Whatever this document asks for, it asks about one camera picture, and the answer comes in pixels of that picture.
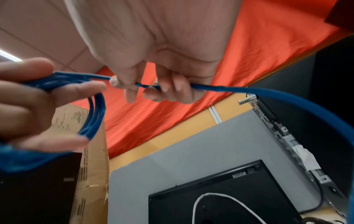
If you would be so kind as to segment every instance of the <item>coiled blue cable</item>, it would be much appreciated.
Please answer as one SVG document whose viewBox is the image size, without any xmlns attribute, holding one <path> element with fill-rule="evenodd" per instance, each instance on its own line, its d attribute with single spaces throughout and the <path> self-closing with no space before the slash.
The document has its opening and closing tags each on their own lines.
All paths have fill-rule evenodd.
<svg viewBox="0 0 354 224">
<path fill-rule="evenodd" d="M 36 88 L 41 88 L 43 90 L 52 90 L 71 83 L 88 82 L 91 79 L 109 80 L 110 77 L 86 73 L 54 72 L 47 78 L 26 82 L 24 84 Z M 142 88 L 154 87 L 158 90 L 160 89 L 160 86 L 157 85 L 143 85 L 141 83 L 136 83 L 135 85 Z M 321 118 L 354 146 L 354 129 L 350 125 L 348 125 L 345 121 L 340 119 L 332 112 L 306 99 L 269 89 L 208 86 L 199 84 L 191 84 L 191 87 L 197 90 L 215 92 L 252 93 L 258 96 L 271 97 L 292 103 Z M 85 124 L 78 133 L 80 135 L 86 136 L 89 140 L 91 140 L 98 131 L 106 109 L 104 98 L 101 93 L 95 95 L 94 99 L 95 104 L 91 98 L 88 98 L 88 102 L 90 104 L 90 112 Z M 16 150 L 10 145 L 0 143 L 0 170 L 5 172 L 26 171 L 66 154 L 68 153 L 44 153 L 27 150 Z"/>
</svg>

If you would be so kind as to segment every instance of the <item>ceiling light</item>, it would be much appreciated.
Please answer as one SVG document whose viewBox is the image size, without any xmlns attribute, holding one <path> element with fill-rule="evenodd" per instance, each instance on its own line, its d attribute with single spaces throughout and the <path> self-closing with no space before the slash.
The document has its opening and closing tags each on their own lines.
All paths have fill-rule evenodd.
<svg viewBox="0 0 354 224">
<path fill-rule="evenodd" d="M 4 58 L 7 58 L 7 59 L 9 59 L 11 61 L 14 61 L 14 62 L 22 61 L 22 59 L 19 59 L 18 57 L 13 56 L 12 54 L 9 54 L 6 51 L 3 51 L 1 49 L 0 49 L 0 55 L 3 56 Z"/>
</svg>

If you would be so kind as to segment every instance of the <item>hand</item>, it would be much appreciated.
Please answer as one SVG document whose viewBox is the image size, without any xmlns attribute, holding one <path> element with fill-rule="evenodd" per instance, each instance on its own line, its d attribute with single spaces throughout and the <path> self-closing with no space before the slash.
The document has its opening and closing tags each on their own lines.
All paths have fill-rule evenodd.
<svg viewBox="0 0 354 224">
<path fill-rule="evenodd" d="M 40 133 L 51 126 L 57 107 L 102 92 L 106 85 L 91 81 L 46 92 L 19 84 L 47 77 L 53 70 L 53 63 L 45 58 L 0 63 L 1 141 L 18 149 L 46 152 L 73 151 L 88 145 L 89 140 L 84 136 L 47 137 Z"/>
<path fill-rule="evenodd" d="M 161 92 L 145 98 L 193 103 L 210 84 L 242 0 L 65 0 L 93 55 L 116 75 L 110 83 L 134 102 L 146 62 L 156 64 Z"/>
</svg>

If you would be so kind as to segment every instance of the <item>cardboard box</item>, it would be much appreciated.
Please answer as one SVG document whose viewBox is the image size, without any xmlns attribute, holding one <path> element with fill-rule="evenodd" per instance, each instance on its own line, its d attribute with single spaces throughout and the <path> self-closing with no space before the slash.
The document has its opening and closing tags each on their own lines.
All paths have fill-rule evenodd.
<svg viewBox="0 0 354 224">
<path fill-rule="evenodd" d="M 68 104 L 56 110 L 52 127 L 44 134 L 75 134 L 88 110 Z M 106 224 L 108 214 L 109 158 L 104 123 L 82 152 L 70 224 Z"/>
</svg>

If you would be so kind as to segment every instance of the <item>ceiling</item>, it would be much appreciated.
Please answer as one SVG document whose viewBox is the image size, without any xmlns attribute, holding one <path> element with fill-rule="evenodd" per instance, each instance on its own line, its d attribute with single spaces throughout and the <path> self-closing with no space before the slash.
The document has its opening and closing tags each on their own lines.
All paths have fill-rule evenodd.
<svg viewBox="0 0 354 224">
<path fill-rule="evenodd" d="M 94 73 L 103 66 L 80 37 L 63 0 L 0 0 L 0 49 L 21 59 L 49 58 L 56 70 Z"/>
</svg>

